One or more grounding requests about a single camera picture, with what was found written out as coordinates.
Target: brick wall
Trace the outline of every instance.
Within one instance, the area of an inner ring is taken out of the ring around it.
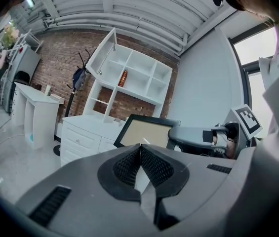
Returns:
[[[32,83],[41,84],[41,91],[43,92],[49,84],[51,86],[51,93],[55,93],[65,99],[65,104],[60,106],[58,111],[58,121],[62,122],[62,117],[65,115],[67,103],[71,94],[71,90],[66,84],[72,86],[72,76],[77,66],[82,66],[82,61],[79,58],[78,52],[81,52],[82,56],[86,59],[87,54],[84,49],[86,48],[90,53],[93,52],[107,33],[108,32],[104,31],[79,29],[49,31],[37,35],[37,38],[43,40],[44,43],[39,50],[41,61],[33,75]],[[177,77],[178,61],[161,50],[154,49],[141,41],[127,36],[118,35],[118,44],[144,53],[165,63],[173,69],[166,100],[161,113],[161,117],[165,118],[168,113]],[[84,105],[94,80],[95,78],[91,76],[88,82],[84,84],[83,91],[75,94],[70,108],[70,116],[81,115],[83,113]],[[108,101],[111,93],[111,90],[102,88],[99,99]],[[94,109],[102,113],[104,113],[105,110],[100,103],[97,103]],[[118,92],[110,115],[125,120],[130,114],[152,116],[153,111],[154,105]]]

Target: white ceiling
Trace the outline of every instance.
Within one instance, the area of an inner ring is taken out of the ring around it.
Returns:
[[[176,55],[233,13],[228,5],[216,7],[212,0],[33,1],[33,8],[24,2],[10,12],[17,27],[24,31],[116,27],[118,33]]]

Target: white cable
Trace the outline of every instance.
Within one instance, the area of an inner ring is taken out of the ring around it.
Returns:
[[[12,137],[8,137],[8,138],[6,138],[5,140],[3,140],[2,142],[0,142],[0,145],[3,143],[3,142],[5,142],[5,141],[7,141],[8,139],[12,139],[12,138],[14,138],[14,137],[16,137],[16,136],[22,136],[23,134],[18,134],[18,135],[14,135],[14,136],[12,136]]]

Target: black picture frame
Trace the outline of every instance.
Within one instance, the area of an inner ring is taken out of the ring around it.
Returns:
[[[127,132],[128,128],[133,120],[139,120],[139,121],[144,121],[147,123],[154,123],[154,124],[170,126],[171,128],[175,127],[175,126],[180,126],[180,123],[181,123],[181,121],[178,121],[178,120],[154,118],[154,117],[147,117],[147,116],[131,114],[129,116],[126,124],[124,125],[123,129],[121,130],[119,136],[117,137],[116,141],[114,142],[114,146],[116,146],[117,148],[125,147],[125,145],[123,145],[121,143],[121,140],[124,137],[125,133]],[[166,148],[173,150],[175,145],[176,145],[175,141],[169,139]]]

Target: window pane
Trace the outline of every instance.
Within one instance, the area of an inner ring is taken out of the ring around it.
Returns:
[[[277,46],[275,28],[265,30],[235,45],[242,65],[257,61],[260,57],[273,56]]]
[[[269,126],[272,118],[272,111],[263,98],[265,92],[261,73],[249,76],[251,96],[252,96],[252,111],[256,115],[263,130],[256,137],[265,138],[268,135]]]

